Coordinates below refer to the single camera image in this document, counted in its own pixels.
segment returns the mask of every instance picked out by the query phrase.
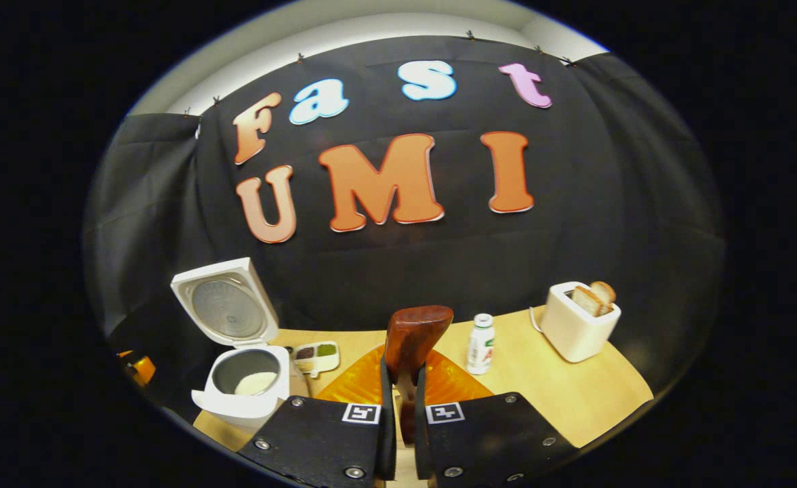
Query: table surface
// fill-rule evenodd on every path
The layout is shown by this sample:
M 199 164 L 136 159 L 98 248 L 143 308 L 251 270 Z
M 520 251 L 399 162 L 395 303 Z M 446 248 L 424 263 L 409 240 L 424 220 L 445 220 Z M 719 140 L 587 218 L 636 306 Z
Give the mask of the table surface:
M 537 324 L 541 323 L 544 308 L 534 309 Z M 574 447 L 587 445 L 653 398 L 646 381 L 609 342 L 596 356 L 575 364 L 560 357 L 546 337 L 535 330 L 528 310 L 495 316 L 494 327 L 492 366 L 488 373 L 475 378 L 495 394 L 519 392 L 525 396 Z M 435 350 L 464 367 L 472 328 L 472 321 L 450 325 Z M 340 364 L 333 371 L 320 373 L 315 380 L 306 375 L 311 396 L 366 352 L 383 344 L 386 330 L 282 329 L 270 343 L 296 347 L 321 340 L 338 343 Z M 194 427 L 233 451 L 238 451 L 251 439 L 250 434 L 229 426 L 207 411 L 201 411 Z M 412 456 L 404 452 L 399 452 L 399 457 L 412 462 Z

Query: letter m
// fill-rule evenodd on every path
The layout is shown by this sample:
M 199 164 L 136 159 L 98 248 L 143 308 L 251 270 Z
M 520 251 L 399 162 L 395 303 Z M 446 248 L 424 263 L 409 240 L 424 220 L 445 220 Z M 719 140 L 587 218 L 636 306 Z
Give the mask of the letter m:
M 382 225 L 396 192 L 398 205 L 392 213 L 396 222 L 431 222 L 443 217 L 444 207 L 435 201 L 429 167 L 429 151 L 434 146 L 435 139 L 426 134 L 398 136 L 386 149 L 380 171 L 351 144 L 322 152 L 320 162 L 329 169 L 333 183 L 335 218 L 330 228 L 336 232 L 364 228 L 365 216 L 357 212 L 356 200 L 377 225 Z

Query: bottle cap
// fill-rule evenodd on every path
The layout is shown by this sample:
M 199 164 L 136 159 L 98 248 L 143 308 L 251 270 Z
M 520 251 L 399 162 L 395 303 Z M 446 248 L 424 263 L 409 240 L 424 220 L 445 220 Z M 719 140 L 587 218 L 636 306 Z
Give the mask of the bottle cap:
M 477 315 L 474 315 L 474 327 L 478 329 L 492 327 L 492 316 L 489 313 L 477 313 Z

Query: orange letter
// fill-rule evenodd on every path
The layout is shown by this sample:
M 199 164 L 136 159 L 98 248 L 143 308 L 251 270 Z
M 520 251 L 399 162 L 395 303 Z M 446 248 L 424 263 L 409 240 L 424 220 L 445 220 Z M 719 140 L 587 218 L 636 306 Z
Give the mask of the orange letter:
M 495 196 L 489 200 L 493 212 L 525 212 L 534 207 L 534 197 L 525 186 L 525 161 L 522 151 L 528 139 L 516 132 L 487 132 L 480 141 L 492 154 L 495 167 Z
M 290 175 L 293 175 L 293 168 L 286 165 L 266 173 L 266 182 L 272 185 L 275 203 L 278 205 L 278 223 L 275 225 L 269 224 L 263 217 L 263 207 L 260 207 L 260 179 L 249 178 L 237 185 L 237 195 L 241 198 L 247 227 L 251 229 L 251 234 L 267 244 L 284 242 L 296 232 L 296 210 L 293 208 L 288 182 Z
M 444 207 L 435 201 L 429 168 L 429 151 L 434 146 L 434 137 L 426 134 L 398 136 L 386 149 L 380 171 L 351 144 L 323 151 L 320 162 L 329 169 L 335 203 L 330 228 L 336 232 L 364 228 L 365 216 L 356 211 L 355 195 L 371 219 L 383 224 L 396 191 L 398 205 L 392 213 L 396 222 L 412 224 L 443 217 Z
M 257 131 L 259 130 L 263 134 L 269 131 L 269 127 L 272 127 L 272 111 L 266 107 L 274 107 L 279 103 L 281 103 L 281 95 L 270 93 L 233 119 L 233 125 L 237 127 L 239 145 L 239 151 L 235 158 L 237 164 L 249 160 L 266 145 L 266 141 L 257 137 Z

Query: wooden handle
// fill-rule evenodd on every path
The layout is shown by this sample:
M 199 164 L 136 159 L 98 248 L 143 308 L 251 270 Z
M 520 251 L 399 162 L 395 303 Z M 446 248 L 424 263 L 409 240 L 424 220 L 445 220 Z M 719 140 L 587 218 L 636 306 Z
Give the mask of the wooden handle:
M 452 309 L 447 306 L 416 306 L 393 313 L 386 328 L 384 362 L 390 383 L 401 395 L 398 423 L 405 445 L 412 445 L 414 441 L 417 372 L 450 327 L 452 318 Z

